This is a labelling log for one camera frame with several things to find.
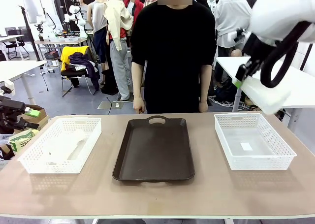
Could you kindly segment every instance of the desk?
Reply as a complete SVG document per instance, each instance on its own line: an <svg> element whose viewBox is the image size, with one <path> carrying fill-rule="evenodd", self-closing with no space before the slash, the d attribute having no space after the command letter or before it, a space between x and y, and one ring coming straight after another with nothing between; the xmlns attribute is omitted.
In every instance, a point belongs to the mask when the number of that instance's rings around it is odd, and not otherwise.
<svg viewBox="0 0 315 224"><path fill-rule="evenodd" d="M236 79L235 76L239 66L245 64L249 59L250 57L219 57L217 61L232 80L234 80ZM281 61L275 64L271 77L276 75L282 64L283 62ZM253 78L260 79L260 71L254 74ZM294 131L301 109L315 107L315 77L291 66L280 84L285 85L286 88L291 90L291 95L284 103L283 108L293 108L288 127ZM237 92L233 111L237 111L238 109L241 92L241 89Z"/></svg>
<svg viewBox="0 0 315 224"><path fill-rule="evenodd" d="M61 40L58 40L58 41L50 41L48 39L44 39L44 41L40 41L40 40L37 40L35 41L35 44L38 46L39 48L39 52L40 52L40 55L41 55L41 58L43 60L45 60L44 58L44 55L41 51L42 48L45 48L45 49L49 49L49 48L53 48L53 49L59 49L60 50L60 54L62 53L62 48L60 45L83 45L83 42L87 41L87 38L80 38L78 41L73 41L73 42L66 42L64 39L61 39Z"/></svg>
<svg viewBox="0 0 315 224"><path fill-rule="evenodd" d="M5 80L17 80L19 78L22 79L24 88L26 90L26 93L28 95L28 98L30 100L31 104L36 104L35 100L31 94L31 91L29 89L29 86L27 84L26 79L24 78L23 74L29 70L32 70L36 67L39 67L41 65L44 65L47 63L46 61L3 61L0 62L0 82L3 82Z"/></svg>
<svg viewBox="0 0 315 224"><path fill-rule="evenodd" d="M21 59L22 59L22 60L27 60L27 59L29 59L29 58L28 58L28 57L27 57L27 58L24 58L24 57L23 57L23 54L22 54L21 49L20 49L20 47L19 47L19 41L17 40L18 37L22 37L22 36L24 36L24 35L23 35L23 34L19 34L19 35L9 35L9 36L5 36L5 37L0 37L0 43L6 42L6 41L10 41L10 40L15 40L15 43L16 43L17 46L18 46L17 48L18 48L18 50L19 50ZM7 54L6 54L5 47L4 47L2 44L1 44L1 49L2 49L2 51L3 51L3 54L5 55L5 59L8 61L9 58L8 58L8 56L7 56Z"/></svg>
<svg viewBox="0 0 315 224"><path fill-rule="evenodd" d="M102 118L102 134L80 174L28 174L18 157L0 172L0 216L54 219L205 218L287 219L315 216L315 157L275 116L265 116L296 152L286 171L232 171L215 132L214 113L165 114L185 118L195 177L176 183L123 183L112 172L131 119Z"/></svg>

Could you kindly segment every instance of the white plastic basket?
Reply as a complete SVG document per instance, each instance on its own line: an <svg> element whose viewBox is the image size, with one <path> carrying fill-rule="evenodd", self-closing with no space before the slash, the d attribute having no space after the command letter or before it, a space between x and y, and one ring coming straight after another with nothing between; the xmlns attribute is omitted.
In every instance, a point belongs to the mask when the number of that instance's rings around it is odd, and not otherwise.
<svg viewBox="0 0 315 224"><path fill-rule="evenodd" d="M52 137L81 129L85 139L81 141L72 155L65 161L54 163L44 159L43 147ZM28 173L80 173L95 143L102 133L101 118L57 119L37 140L19 157Z"/></svg>
<svg viewBox="0 0 315 224"><path fill-rule="evenodd" d="M287 170L296 156L259 113L216 114L215 120L232 170Z"/></svg>

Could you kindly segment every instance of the red shirt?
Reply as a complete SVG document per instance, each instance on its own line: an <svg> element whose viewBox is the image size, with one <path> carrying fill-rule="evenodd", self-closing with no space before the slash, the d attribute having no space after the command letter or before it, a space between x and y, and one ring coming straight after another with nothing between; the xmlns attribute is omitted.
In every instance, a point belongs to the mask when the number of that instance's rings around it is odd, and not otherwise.
<svg viewBox="0 0 315 224"><path fill-rule="evenodd" d="M125 38L125 37L126 37L126 30L124 28L120 28L120 38Z"/></svg>

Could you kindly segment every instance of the grey pants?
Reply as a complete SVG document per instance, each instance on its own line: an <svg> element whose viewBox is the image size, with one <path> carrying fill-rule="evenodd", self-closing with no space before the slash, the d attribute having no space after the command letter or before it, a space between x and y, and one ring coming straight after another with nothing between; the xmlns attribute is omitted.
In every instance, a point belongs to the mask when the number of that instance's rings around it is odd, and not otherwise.
<svg viewBox="0 0 315 224"><path fill-rule="evenodd" d="M127 59L127 42L126 38L121 38L120 43L122 50L118 51L115 46L115 42L110 43L110 58L112 60L113 71L118 86L121 100L127 100L129 98L129 87L132 87L131 70Z"/></svg>

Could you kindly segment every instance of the tray handle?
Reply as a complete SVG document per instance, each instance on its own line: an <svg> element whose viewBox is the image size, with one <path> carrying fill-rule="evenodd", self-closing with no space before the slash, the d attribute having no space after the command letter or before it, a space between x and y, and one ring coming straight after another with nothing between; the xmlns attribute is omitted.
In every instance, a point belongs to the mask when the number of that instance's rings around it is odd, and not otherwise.
<svg viewBox="0 0 315 224"><path fill-rule="evenodd" d="M167 123L168 120L169 120L169 118L164 117L164 116L160 116L160 115L148 117L146 120L149 122L150 120L155 119L155 118L157 118L157 119L164 119L165 123Z"/></svg>

